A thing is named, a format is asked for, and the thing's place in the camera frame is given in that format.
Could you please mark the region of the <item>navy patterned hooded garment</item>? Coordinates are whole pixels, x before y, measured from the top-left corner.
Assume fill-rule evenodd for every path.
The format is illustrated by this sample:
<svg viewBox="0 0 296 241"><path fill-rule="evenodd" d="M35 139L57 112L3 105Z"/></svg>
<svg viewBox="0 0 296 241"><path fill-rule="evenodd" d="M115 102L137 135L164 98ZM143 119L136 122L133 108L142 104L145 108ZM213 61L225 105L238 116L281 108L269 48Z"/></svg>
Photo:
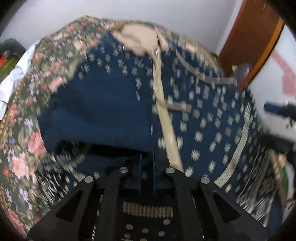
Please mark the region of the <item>navy patterned hooded garment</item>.
<svg viewBox="0 0 296 241"><path fill-rule="evenodd" d="M104 177L131 154L156 153L187 177L208 177L270 233L279 230L282 205L252 93L188 50L145 25L126 25L50 90L38 118L51 154L39 169L50 206L84 176Z"/></svg>

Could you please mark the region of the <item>green floral bedspread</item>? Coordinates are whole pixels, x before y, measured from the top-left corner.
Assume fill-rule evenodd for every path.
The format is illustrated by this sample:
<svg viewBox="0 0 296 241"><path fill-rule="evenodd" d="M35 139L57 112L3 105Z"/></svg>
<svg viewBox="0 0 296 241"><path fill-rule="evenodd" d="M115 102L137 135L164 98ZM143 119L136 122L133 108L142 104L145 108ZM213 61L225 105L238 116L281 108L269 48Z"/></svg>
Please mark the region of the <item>green floral bedspread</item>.
<svg viewBox="0 0 296 241"><path fill-rule="evenodd" d="M58 78L72 78L95 44L108 32L121 33L126 25L151 28L228 79L214 55L197 42L149 22L83 16L41 39L1 123L1 179L6 195L3 206L19 232L27 233L50 208L40 184L39 169L51 154L45 148L38 124L52 95L50 85Z"/></svg>

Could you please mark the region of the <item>brown wooden door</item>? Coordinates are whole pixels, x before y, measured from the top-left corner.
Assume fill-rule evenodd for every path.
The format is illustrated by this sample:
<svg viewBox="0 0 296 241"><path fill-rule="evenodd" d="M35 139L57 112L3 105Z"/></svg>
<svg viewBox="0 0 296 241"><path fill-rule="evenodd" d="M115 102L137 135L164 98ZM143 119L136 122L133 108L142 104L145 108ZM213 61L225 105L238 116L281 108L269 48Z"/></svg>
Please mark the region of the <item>brown wooden door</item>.
<svg viewBox="0 0 296 241"><path fill-rule="evenodd" d="M273 51L284 21L268 1L243 1L218 62L227 76L232 66L249 63L251 72L238 84L243 90L257 75Z"/></svg>

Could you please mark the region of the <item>white pillow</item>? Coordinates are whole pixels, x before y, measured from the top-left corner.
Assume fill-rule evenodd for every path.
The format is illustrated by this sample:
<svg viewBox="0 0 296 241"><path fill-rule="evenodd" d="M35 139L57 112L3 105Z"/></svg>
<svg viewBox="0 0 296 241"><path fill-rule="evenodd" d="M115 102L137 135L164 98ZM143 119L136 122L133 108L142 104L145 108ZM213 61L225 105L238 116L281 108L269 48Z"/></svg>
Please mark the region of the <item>white pillow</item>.
<svg viewBox="0 0 296 241"><path fill-rule="evenodd" d="M27 51L23 54L16 66L8 74L6 78L1 82L1 120L4 117L6 108L8 107L8 101L13 92L17 89L20 81L24 78L31 65L32 58L34 56L35 48L39 44L40 40L34 42Z"/></svg>

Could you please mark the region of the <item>grey plush toy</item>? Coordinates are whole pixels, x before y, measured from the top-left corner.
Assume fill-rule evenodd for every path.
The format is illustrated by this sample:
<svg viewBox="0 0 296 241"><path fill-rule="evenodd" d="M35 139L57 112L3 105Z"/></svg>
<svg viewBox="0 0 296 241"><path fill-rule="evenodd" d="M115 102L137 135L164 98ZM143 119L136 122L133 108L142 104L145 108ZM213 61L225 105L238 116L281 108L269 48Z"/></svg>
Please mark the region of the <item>grey plush toy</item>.
<svg viewBox="0 0 296 241"><path fill-rule="evenodd" d="M26 49L16 39L9 38L1 43L1 57L9 58L11 55L21 57Z"/></svg>

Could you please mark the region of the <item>wall mirror wooden frame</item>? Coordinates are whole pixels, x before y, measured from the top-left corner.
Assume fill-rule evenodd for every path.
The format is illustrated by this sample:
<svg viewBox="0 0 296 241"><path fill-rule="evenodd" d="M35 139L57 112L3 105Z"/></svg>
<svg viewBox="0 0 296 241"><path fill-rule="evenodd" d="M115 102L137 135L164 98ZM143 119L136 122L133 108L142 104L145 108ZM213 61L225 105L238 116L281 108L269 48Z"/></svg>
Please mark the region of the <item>wall mirror wooden frame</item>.
<svg viewBox="0 0 296 241"><path fill-rule="evenodd" d="M295 97L295 36L288 26L284 26L271 55L249 88L258 98L273 100Z"/></svg>

